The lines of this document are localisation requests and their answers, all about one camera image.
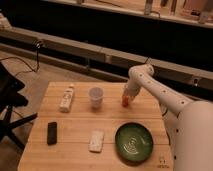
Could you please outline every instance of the white paper cup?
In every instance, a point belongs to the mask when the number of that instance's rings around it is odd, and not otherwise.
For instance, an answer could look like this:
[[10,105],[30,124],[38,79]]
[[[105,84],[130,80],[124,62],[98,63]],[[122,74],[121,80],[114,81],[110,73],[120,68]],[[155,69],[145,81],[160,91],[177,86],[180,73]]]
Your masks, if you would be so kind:
[[103,101],[103,90],[100,87],[93,87],[89,90],[89,97],[92,108],[99,108]]

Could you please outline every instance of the green plate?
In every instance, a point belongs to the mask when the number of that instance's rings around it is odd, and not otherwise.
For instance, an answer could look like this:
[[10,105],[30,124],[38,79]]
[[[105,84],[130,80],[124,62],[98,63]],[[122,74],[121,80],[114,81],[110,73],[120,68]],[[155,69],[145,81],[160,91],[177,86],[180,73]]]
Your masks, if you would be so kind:
[[127,161],[142,162],[152,153],[153,139],[148,129],[138,123],[126,123],[116,132],[118,154]]

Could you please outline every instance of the black chair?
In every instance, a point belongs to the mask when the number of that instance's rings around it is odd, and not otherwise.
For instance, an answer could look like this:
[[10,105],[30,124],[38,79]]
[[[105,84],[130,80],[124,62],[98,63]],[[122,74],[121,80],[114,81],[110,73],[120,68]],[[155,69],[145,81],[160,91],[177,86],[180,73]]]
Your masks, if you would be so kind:
[[13,107],[26,106],[28,104],[28,100],[18,93],[24,86],[24,83],[12,76],[0,62],[0,113],[6,109],[4,118],[0,120],[0,142],[4,136],[8,136],[22,150],[25,145],[16,137],[12,130],[37,117],[37,113],[35,113],[14,122],[10,121]]

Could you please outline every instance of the wooden table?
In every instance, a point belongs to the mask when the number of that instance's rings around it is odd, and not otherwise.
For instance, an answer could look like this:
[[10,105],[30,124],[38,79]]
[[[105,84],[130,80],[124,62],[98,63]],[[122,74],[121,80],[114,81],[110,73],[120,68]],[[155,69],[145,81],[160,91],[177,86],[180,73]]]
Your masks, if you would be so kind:
[[[43,98],[38,118],[33,125],[28,143],[20,160],[19,171],[172,171],[168,137],[157,100],[142,89],[131,106],[121,106],[123,83],[80,83],[75,85],[75,98],[70,113],[58,110],[64,90],[69,82],[51,82]],[[104,99],[99,110],[90,107],[88,90],[93,86],[104,89]],[[58,143],[46,143],[47,123],[58,122]],[[124,123],[135,121],[147,127],[153,136],[151,157],[137,166],[120,160],[114,136]],[[105,132],[101,153],[88,151],[93,130]]]

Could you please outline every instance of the wire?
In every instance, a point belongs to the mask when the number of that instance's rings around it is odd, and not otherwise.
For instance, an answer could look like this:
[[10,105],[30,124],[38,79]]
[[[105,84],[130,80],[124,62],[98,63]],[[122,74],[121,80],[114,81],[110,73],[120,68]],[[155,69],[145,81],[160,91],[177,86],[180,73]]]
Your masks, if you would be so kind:
[[23,116],[22,116],[22,114],[20,114],[20,113],[18,113],[18,112],[16,112],[15,110],[13,110],[13,112],[15,113],[15,114],[17,114],[20,118],[24,118]]
[[160,15],[160,13],[159,13],[159,12],[157,12],[157,11],[151,11],[151,13],[153,13],[153,14],[157,14],[157,15],[158,15],[158,19],[159,19],[159,20],[161,19],[161,15]]
[[165,112],[162,113],[162,116],[164,117],[168,113],[168,111],[169,111],[168,108],[166,108]]
[[30,72],[35,72],[35,73],[37,73],[38,72],[38,70],[39,70],[39,68],[40,68],[40,65],[39,65],[39,49],[41,48],[41,46],[42,46],[43,44],[42,44],[42,42],[37,42],[37,44],[36,44],[36,68],[34,69],[34,68],[32,68],[26,61],[24,61],[23,59],[21,59],[21,58],[18,58],[18,57],[7,57],[7,58],[3,58],[3,59],[0,59],[0,62],[1,61],[4,61],[4,60],[9,60],[9,59],[18,59],[18,60],[20,60],[21,62],[23,62],[30,70],[29,71],[20,71],[20,72],[18,72],[18,73],[16,73],[15,74],[15,77],[16,76],[18,76],[19,74],[21,74],[21,73],[30,73]]
[[102,1],[102,0],[94,0],[94,1],[122,8],[122,6],[114,4],[114,3],[111,3],[111,2],[106,2],[106,1]]
[[167,131],[166,131],[166,135],[167,135],[167,137],[169,139],[169,145],[171,146],[171,137],[170,137],[170,135],[169,135],[169,133]]
[[144,64],[146,64],[146,63],[148,62],[149,58],[150,58],[150,57],[146,58]]

